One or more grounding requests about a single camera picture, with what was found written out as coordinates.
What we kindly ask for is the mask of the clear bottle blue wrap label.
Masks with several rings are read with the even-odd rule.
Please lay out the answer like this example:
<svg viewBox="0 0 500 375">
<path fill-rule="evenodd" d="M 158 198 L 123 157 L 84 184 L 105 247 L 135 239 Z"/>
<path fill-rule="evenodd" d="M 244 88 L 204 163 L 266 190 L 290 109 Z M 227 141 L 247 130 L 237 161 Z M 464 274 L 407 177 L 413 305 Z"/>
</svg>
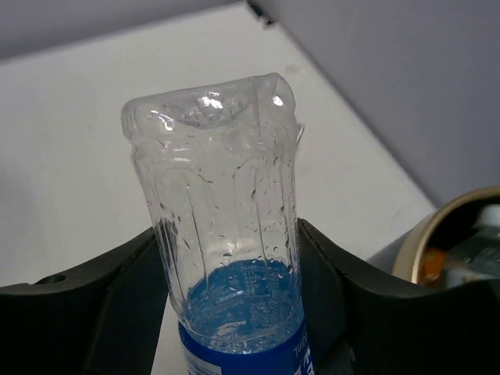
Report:
<svg viewBox="0 0 500 375">
<path fill-rule="evenodd" d="M 314 373 L 288 82 L 269 73 L 134 98 L 121 121 L 189 373 Z"/>
</svg>

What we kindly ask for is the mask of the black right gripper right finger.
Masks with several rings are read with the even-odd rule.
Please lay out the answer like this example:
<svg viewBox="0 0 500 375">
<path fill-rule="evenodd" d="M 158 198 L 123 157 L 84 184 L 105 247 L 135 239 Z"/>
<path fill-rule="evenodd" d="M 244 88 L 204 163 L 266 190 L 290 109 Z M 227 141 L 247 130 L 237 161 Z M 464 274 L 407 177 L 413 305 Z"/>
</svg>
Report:
<svg viewBox="0 0 500 375">
<path fill-rule="evenodd" d="M 319 374 L 496 374 L 499 282 L 436 291 L 298 222 L 302 301 Z"/>
</svg>

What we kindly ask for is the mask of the small bottle green-blue label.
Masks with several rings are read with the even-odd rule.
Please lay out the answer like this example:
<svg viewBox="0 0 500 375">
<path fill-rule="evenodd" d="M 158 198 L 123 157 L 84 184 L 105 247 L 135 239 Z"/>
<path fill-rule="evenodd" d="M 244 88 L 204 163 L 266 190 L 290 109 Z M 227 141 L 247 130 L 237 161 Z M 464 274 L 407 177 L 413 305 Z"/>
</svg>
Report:
<svg viewBox="0 0 500 375">
<path fill-rule="evenodd" d="M 473 229 L 471 237 L 448 252 L 444 288 L 499 278 L 499 205 L 484 207 Z"/>
</svg>

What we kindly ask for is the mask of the orange plastic bottle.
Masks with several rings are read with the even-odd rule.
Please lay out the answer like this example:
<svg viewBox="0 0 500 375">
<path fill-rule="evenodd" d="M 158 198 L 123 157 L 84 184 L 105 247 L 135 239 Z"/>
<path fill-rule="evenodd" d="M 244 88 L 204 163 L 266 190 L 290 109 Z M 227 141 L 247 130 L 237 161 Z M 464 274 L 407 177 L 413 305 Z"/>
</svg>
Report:
<svg viewBox="0 0 500 375">
<path fill-rule="evenodd" d="M 446 252 L 439 248 L 425 250 L 420 262 L 419 284 L 429 288 L 440 288 L 441 273 L 445 267 L 446 258 Z"/>
</svg>

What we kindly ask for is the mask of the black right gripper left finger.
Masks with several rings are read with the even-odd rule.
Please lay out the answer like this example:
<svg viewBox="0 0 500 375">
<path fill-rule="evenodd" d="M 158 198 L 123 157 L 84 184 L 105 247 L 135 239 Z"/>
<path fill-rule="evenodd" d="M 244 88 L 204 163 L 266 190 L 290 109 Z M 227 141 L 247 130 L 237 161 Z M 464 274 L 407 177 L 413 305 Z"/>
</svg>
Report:
<svg viewBox="0 0 500 375">
<path fill-rule="evenodd" d="M 149 374 L 168 287 L 153 229 L 1 289 L 3 374 Z"/>
</svg>

